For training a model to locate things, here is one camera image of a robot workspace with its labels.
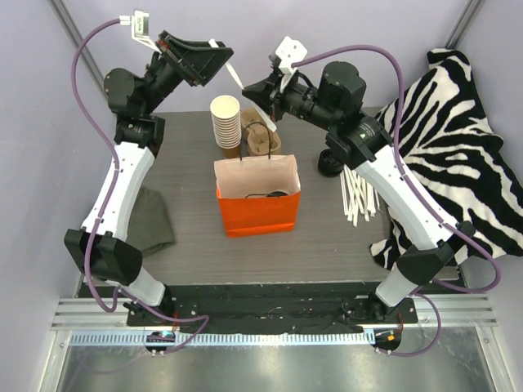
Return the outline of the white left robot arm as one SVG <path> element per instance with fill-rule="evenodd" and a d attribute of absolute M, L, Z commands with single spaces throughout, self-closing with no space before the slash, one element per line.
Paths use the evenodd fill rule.
<path fill-rule="evenodd" d="M 163 143 L 165 122 L 153 112 L 182 82 L 207 85 L 234 51 L 222 41 L 187 41 L 167 31 L 152 41 L 148 19 L 148 13 L 136 11 L 105 22 L 82 40 L 74 54 L 70 71 L 74 98 L 108 147 L 111 163 L 91 211 L 78 229 L 67 230 L 64 242 L 96 301 L 101 300 L 94 285 L 99 280 L 145 308 L 146 317 L 163 326 L 174 315 L 170 290 L 146 271 L 141 251 L 127 242 L 132 209 Z M 116 117 L 114 138 L 109 138 L 80 98 L 77 68 L 87 44 L 116 25 L 128 27 L 132 39 L 151 48 L 152 56 L 142 76 L 123 68 L 106 74 L 103 88 Z"/>

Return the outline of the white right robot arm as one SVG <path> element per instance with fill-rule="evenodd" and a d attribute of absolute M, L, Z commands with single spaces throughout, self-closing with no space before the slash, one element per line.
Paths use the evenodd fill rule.
<path fill-rule="evenodd" d="M 411 247 L 369 295 L 370 315 L 385 323 L 397 315 L 407 295 L 454 260 L 475 230 L 439 206 L 395 153 L 383 125 L 362 110 L 366 83 L 358 69 L 330 62 L 315 87 L 297 71 L 306 53 L 298 40 L 285 37 L 270 55 L 270 76 L 245 87 L 242 94 L 272 122 L 291 114 L 324 129 L 333 156 L 377 190 L 410 235 Z"/>

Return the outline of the cardboard cup carrier stack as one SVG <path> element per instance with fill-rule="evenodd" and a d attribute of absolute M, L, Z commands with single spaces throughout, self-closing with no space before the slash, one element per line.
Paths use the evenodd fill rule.
<path fill-rule="evenodd" d="M 240 123 L 250 156 L 281 154 L 282 142 L 278 133 L 268 128 L 255 109 L 243 109 L 240 112 Z"/>

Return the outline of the white straw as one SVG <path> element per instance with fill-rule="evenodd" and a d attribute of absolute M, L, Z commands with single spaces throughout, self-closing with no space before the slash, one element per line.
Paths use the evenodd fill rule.
<path fill-rule="evenodd" d="M 208 41 L 209 45 L 213 48 L 218 48 L 217 41 L 214 38 L 211 38 Z M 229 75 L 232 77 L 232 79 L 235 81 L 235 83 L 238 85 L 238 87 L 243 90 L 244 85 L 241 82 L 241 79 L 239 75 L 236 73 L 235 68 L 233 65 L 227 61 L 225 63 L 225 67 L 229 73 Z M 258 115 L 261 117 L 261 119 L 265 122 L 268 129 L 272 132 L 276 132 L 277 126 L 272 122 L 272 120 L 269 118 L 269 116 L 256 104 L 252 103 L 253 108 L 257 111 Z"/>

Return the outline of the orange paper bag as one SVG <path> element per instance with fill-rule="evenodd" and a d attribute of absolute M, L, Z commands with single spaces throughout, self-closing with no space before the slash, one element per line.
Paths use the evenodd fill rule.
<path fill-rule="evenodd" d="M 302 187 L 293 154 L 217 160 L 214 173 L 216 198 L 227 237 L 294 230 Z M 275 190 L 288 195 L 266 197 Z"/>

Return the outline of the black plastic cup lid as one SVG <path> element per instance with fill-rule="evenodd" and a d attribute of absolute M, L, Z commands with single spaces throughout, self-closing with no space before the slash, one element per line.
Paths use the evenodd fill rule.
<path fill-rule="evenodd" d="M 283 190 L 275 190 L 275 191 L 272 191 L 272 192 L 266 194 L 266 197 L 267 198 L 279 198 L 279 197 L 284 197 L 287 195 L 288 195 L 288 193 Z"/>

